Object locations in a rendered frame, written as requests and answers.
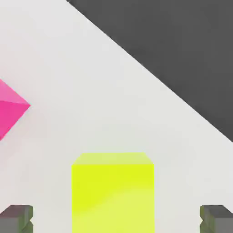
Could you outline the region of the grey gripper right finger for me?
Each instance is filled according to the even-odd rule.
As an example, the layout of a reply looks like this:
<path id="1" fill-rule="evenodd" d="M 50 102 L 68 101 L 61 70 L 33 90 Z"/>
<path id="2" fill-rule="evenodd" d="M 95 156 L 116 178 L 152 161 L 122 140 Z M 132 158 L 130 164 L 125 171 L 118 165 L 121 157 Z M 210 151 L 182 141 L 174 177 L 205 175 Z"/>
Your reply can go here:
<path id="1" fill-rule="evenodd" d="M 200 217 L 200 233 L 233 233 L 233 213 L 223 205 L 202 205 Z"/>

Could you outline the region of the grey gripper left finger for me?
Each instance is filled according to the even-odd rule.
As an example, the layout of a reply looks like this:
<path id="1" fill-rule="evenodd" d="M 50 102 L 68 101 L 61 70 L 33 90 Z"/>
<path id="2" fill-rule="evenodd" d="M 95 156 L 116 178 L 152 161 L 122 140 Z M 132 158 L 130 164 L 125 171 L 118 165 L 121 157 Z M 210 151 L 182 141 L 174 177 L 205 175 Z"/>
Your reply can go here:
<path id="1" fill-rule="evenodd" d="M 10 205 L 0 213 L 0 233 L 34 233 L 33 207 Z"/>

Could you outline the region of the small yellow cube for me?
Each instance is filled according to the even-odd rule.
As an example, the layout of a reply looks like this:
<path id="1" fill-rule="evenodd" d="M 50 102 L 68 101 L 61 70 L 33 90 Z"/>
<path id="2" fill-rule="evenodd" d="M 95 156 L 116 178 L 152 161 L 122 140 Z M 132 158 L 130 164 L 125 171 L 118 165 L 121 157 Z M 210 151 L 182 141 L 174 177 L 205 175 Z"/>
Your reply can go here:
<path id="1" fill-rule="evenodd" d="M 155 233 L 154 165 L 143 152 L 81 154 L 71 195 L 72 233 Z"/>

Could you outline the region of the small pink cube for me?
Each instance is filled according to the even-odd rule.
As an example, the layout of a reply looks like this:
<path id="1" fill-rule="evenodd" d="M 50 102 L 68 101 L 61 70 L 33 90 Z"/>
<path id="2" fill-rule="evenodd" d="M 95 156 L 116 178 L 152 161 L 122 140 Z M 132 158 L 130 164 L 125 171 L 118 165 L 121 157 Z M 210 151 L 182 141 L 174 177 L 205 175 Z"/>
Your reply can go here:
<path id="1" fill-rule="evenodd" d="M 29 107 L 24 98 L 0 79 L 0 141 Z"/>

